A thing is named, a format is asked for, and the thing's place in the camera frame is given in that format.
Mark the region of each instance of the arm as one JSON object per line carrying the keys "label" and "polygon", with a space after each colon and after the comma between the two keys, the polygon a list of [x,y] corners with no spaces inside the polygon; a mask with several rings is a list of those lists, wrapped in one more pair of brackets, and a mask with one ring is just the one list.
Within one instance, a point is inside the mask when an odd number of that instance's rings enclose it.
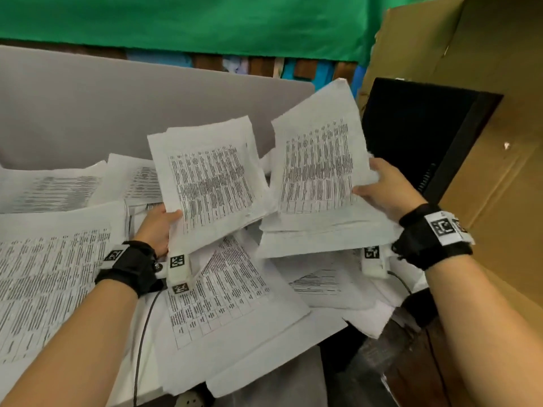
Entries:
{"label": "arm", "polygon": [[[371,159],[379,183],[353,193],[398,221],[426,200],[397,168]],[[452,353],[473,396],[484,406],[541,405],[543,342],[487,279],[471,256],[426,271]]]}
{"label": "arm", "polygon": [[[168,251],[170,223],[181,212],[151,210],[135,240]],[[137,294],[127,285],[102,280],[19,378],[1,407],[102,407],[115,383]]]}

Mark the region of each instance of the green fabric backdrop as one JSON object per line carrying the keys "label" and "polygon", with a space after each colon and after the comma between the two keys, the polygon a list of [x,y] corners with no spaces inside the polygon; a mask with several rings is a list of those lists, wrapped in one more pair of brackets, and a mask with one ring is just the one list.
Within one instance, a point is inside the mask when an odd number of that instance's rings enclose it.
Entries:
{"label": "green fabric backdrop", "polygon": [[418,0],[0,0],[0,38],[369,59],[386,8]]}

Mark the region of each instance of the forearm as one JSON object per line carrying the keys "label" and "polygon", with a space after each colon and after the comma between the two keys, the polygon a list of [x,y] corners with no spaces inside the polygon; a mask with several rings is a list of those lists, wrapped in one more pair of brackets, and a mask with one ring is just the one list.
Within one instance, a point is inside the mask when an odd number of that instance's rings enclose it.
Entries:
{"label": "forearm", "polygon": [[543,345],[470,256],[426,272],[448,342],[482,405],[536,406],[543,399]]}
{"label": "forearm", "polygon": [[103,280],[64,323],[1,407],[102,407],[118,374],[136,293]]}

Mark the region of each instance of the wire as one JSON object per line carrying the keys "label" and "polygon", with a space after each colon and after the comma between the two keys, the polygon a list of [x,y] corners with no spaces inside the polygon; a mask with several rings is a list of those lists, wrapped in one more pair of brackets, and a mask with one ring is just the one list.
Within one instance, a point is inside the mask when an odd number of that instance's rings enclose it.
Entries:
{"label": "wire", "polygon": [[147,313],[145,324],[143,325],[143,331],[141,332],[141,339],[139,341],[139,350],[137,351],[136,377],[134,379],[133,407],[137,407],[137,380],[139,376],[139,360],[141,359],[141,351],[143,347],[143,338],[145,337],[145,330],[147,330],[147,324],[149,323],[149,319],[151,318],[151,311],[153,311],[153,307],[155,306],[156,299],[159,298],[160,293],[162,293],[163,291],[164,290],[160,290],[158,293],[156,293],[155,298],[153,298],[153,302],[151,303],[151,307],[149,307],[149,312]]}
{"label": "wire", "polygon": [[428,337],[428,344],[430,345],[430,354],[432,355],[432,358],[434,359],[434,363],[436,364],[436,369],[438,371],[439,379],[441,380],[441,387],[443,388],[443,395],[447,399],[447,404],[449,407],[452,407],[451,399],[449,398],[449,391],[447,390],[447,385],[445,384],[445,378],[443,377],[443,374],[441,373],[441,369],[439,368],[438,359],[436,358],[436,354],[434,353],[434,346],[432,345],[432,340],[430,339],[430,333],[428,332],[428,329],[425,329],[426,336]]}
{"label": "wire", "polygon": [[406,288],[407,292],[408,292],[410,295],[413,294],[413,293],[411,292],[411,289],[407,286],[407,283],[406,283],[404,280],[402,280],[401,277],[400,277],[398,274],[396,274],[396,273],[394,273],[393,271],[390,271],[390,270],[388,270],[387,273],[389,273],[391,276],[396,277],[398,280],[400,280],[401,283],[402,283],[402,284],[404,285],[404,287]]}

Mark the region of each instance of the gray partition panel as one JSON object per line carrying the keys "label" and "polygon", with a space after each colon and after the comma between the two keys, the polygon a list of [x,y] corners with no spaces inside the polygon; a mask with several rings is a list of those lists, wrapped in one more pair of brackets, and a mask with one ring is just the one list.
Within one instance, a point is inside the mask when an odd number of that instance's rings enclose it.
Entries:
{"label": "gray partition panel", "polygon": [[262,156],[270,121],[313,84],[0,47],[0,163],[82,168],[110,152],[150,158],[146,136],[248,115]]}

